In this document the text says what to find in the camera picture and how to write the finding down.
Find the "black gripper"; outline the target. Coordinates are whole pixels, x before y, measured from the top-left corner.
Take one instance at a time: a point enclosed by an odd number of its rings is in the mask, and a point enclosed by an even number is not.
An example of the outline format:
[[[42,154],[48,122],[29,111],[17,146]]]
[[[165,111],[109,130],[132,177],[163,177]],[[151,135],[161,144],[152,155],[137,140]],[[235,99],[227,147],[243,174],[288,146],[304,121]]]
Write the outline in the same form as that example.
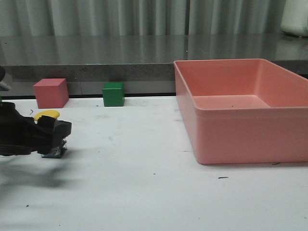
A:
[[[14,103],[0,103],[0,155],[63,154],[72,123],[43,115],[22,116]]]

